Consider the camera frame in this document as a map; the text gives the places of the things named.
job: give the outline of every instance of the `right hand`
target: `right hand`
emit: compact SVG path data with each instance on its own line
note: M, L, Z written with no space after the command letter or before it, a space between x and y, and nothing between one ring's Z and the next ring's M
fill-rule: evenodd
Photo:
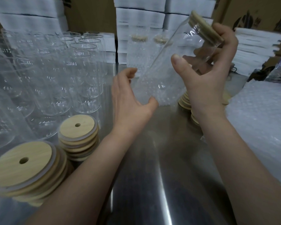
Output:
M191 57L180 57L177 54L171 57L175 71L184 81L192 111L199 122L209 113L224 115L223 90L238 45L238 40L229 27L215 23L213 28L224 39L224 45L222 49L217 48L215 51L213 67L209 63L200 66L199 70L203 75L198 75L191 68Z

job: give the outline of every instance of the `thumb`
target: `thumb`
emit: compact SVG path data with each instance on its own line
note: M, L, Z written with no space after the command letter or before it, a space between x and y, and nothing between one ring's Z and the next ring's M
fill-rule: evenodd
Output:
M185 84L191 81L193 77L198 76L198 74L191 68L191 65L179 55L173 54L171 62L174 70L181 76Z
M158 108L159 104L156 98L151 96L149 98L149 102L145 106L147 106L152 112L154 112Z

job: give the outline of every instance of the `glass jar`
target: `glass jar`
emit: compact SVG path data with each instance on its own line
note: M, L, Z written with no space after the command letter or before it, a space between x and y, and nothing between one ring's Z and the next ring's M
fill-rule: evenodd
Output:
M183 21L164 48L153 61L150 68L141 76L133 88L136 98L146 104L150 96L154 96L160 106L170 105L185 92L181 77L175 72L171 56L187 55L191 59L192 68L198 71L224 40L195 11ZM200 49L197 55L194 50Z

